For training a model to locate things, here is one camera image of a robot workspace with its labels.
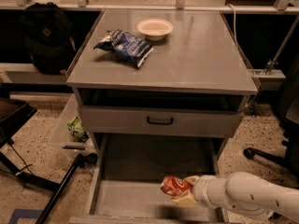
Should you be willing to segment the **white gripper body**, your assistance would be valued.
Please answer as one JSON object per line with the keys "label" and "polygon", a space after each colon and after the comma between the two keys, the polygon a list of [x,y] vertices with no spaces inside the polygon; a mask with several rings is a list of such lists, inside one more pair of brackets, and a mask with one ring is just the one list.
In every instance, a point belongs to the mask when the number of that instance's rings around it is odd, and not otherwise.
{"label": "white gripper body", "polygon": [[229,207],[225,178],[202,175],[194,182],[192,194],[195,200],[204,207],[213,209]]}

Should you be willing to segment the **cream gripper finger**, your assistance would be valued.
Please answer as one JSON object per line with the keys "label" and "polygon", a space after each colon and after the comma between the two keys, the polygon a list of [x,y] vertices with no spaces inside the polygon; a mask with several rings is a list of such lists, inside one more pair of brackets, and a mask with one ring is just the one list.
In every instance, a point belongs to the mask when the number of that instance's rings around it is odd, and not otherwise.
{"label": "cream gripper finger", "polygon": [[192,175],[185,178],[185,181],[191,185],[194,185],[199,180],[198,175]]}
{"label": "cream gripper finger", "polygon": [[194,208],[197,204],[197,201],[194,199],[190,190],[185,190],[178,196],[174,196],[172,201],[180,208]]}

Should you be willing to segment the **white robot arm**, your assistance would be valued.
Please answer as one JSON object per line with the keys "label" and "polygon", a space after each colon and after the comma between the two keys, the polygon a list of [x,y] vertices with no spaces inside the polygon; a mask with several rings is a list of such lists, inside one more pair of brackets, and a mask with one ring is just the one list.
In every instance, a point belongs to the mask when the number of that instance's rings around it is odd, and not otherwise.
{"label": "white robot arm", "polygon": [[266,221],[274,213],[299,222],[299,190],[281,187],[257,175],[236,172],[227,178],[191,176],[192,190],[173,197],[178,207],[222,208],[243,217]]}

